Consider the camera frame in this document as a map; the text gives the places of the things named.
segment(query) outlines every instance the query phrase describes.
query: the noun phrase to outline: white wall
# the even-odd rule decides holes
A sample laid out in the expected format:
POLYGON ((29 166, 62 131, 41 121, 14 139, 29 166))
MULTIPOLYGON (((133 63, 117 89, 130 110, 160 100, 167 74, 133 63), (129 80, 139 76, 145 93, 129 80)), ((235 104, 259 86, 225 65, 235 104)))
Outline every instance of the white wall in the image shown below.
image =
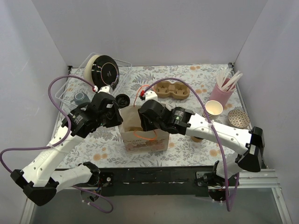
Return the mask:
POLYGON ((294 224, 299 223, 299 2, 268 0, 236 69, 254 125, 264 130, 266 163, 275 168, 294 224))
POLYGON ((267 0, 32 0, 68 65, 234 62, 267 0))
MULTIPOLYGON (((67 66, 31 0, 1 0, 0 21, 0 148, 43 146, 57 117, 48 85, 67 66)), ((22 169, 37 154, 7 152, 4 160, 22 169)), ((0 182, 0 223, 17 224, 26 197, 1 165, 0 182)))

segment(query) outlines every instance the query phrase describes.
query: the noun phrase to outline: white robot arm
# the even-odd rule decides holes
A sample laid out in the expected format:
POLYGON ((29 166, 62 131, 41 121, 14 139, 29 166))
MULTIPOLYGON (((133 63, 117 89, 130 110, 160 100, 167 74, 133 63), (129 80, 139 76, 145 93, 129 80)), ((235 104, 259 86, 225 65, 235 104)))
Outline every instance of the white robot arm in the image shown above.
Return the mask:
POLYGON ((55 171, 64 157, 84 138, 98 127, 113 127, 122 123, 115 98, 109 93, 109 86, 102 87, 90 103, 78 106, 68 114, 71 120, 71 132, 65 141, 53 147, 67 133, 67 121, 63 120, 57 133, 47 146, 23 170, 15 169, 12 179, 25 195, 41 206, 50 201, 57 192, 79 183, 93 186, 98 183, 100 170, 91 162, 80 164, 76 168, 55 171))
MULTIPOLYGON (((171 111, 157 101, 154 91, 144 95, 145 103, 139 109, 142 128, 145 131, 156 128, 172 134, 194 136, 217 142, 215 134, 207 119, 193 111, 176 107, 171 111)), ((259 172, 262 165, 264 149, 263 130, 254 127, 252 130, 238 129, 213 122, 223 146, 235 151, 227 158, 228 178, 236 173, 247 170, 259 172)), ((217 161, 213 174, 204 177, 206 185, 222 184, 224 180, 223 161, 217 161)))
MULTIPOLYGON (((59 146, 53 147, 67 133, 67 122, 59 127, 56 135, 49 142, 51 149, 42 151, 23 170, 14 170, 12 179, 25 195, 35 204, 41 206, 49 202, 57 192, 79 184, 94 186, 99 181, 100 169, 91 162, 80 164, 76 168, 55 171, 64 157, 84 138, 98 127, 118 126, 122 123, 115 98, 109 94, 109 87, 102 87, 95 94, 91 103, 80 105, 68 114, 71 119, 71 133, 59 146)), ((145 103, 138 110, 142 127, 145 131, 160 128, 169 133, 195 136, 216 142, 216 137, 208 121, 202 116, 182 107, 171 111, 157 101, 157 95, 149 91, 145 103)), ((224 146, 231 148, 235 154, 227 158, 228 177, 245 169, 259 172, 263 155, 263 131, 254 127, 251 131, 232 128, 213 123, 224 146)), ((222 162, 216 162, 213 173, 203 176, 206 185, 222 184, 224 169, 222 162)))

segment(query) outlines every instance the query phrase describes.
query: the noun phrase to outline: brown paper bag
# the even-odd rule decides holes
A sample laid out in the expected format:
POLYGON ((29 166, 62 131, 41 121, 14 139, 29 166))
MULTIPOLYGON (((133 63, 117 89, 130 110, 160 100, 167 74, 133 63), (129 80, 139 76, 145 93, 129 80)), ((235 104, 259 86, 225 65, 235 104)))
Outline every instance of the brown paper bag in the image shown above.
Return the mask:
POLYGON ((123 123, 118 126, 118 129, 126 150, 128 152, 151 152, 166 150, 168 147, 169 133, 160 129, 148 132, 142 131, 141 121, 138 114, 139 108, 140 106, 127 106, 120 109, 123 123))

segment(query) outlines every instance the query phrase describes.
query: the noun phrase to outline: black metal frame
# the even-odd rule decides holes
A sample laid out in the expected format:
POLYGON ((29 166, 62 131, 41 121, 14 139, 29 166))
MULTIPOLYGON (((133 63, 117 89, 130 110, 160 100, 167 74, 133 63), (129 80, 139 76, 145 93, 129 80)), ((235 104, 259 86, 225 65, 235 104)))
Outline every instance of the black metal frame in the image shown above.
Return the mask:
MULTIPOLYGON (((211 173, 213 166, 100 168, 103 196, 195 195, 208 197, 208 188, 198 186, 196 172, 211 173)), ((229 179, 235 185, 235 178, 229 179)), ((90 187, 86 183, 79 187, 90 187)))

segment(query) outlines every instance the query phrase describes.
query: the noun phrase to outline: floral tablecloth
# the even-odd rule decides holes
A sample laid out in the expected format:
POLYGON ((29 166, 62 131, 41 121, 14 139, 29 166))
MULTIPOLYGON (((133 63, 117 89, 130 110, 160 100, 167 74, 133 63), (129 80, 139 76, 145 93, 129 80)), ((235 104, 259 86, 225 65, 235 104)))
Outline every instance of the floral tablecloth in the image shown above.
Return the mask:
MULTIPOLYGON (((214 74, 227 66, 227 64, 198 64, 132 67, 129 78, 119 93, 125 93, 130 96, 131 104, 133 104, 136 92, 142 85, 151 84, 165 77, 176 77, 189 83, 205 103, 208 101, 215 85, 214 74)), ((76 75, 82 77, 82 73, 83 71, 79 71, 76 75)), ((80 80, 71 79, 71 82, 68 83, 66 97, 80 91, 80 87, 83 84, 80 80)), ((192 93, 185 100, 159 98, 159 102, 167 104, 170 108, 181 106, 199 114, 202 113, 201 106, 192 93)), ((136 104, 142 104, 140 99, 137 99, 136 104)), ((62 108, 67 111, 66 105, 63 105, 62 108)), ((228 112, 235 108, 243 110, 236 91, 224 107, 223 113, 215 121, 228 125, 228 112)), ((58 126, 61 124, 62 119, 63 116, 60 115, 58 126)), ((232 150, 225 147, 224 151, 226 156, 233 153, 232 150)), ((99 168, 115 168, 213 165, 217 160, 221 160, 221 154, 216 143, 207 140, 196 143, 189 136, 179 134, 170 135, 166 151, 130 154, 124 148, 117 127, 101 127, 94 133, 89 134, 83 142, 76 146, 61 162, 59 168, 73 168, 85 161, 91 161, 99 168)))

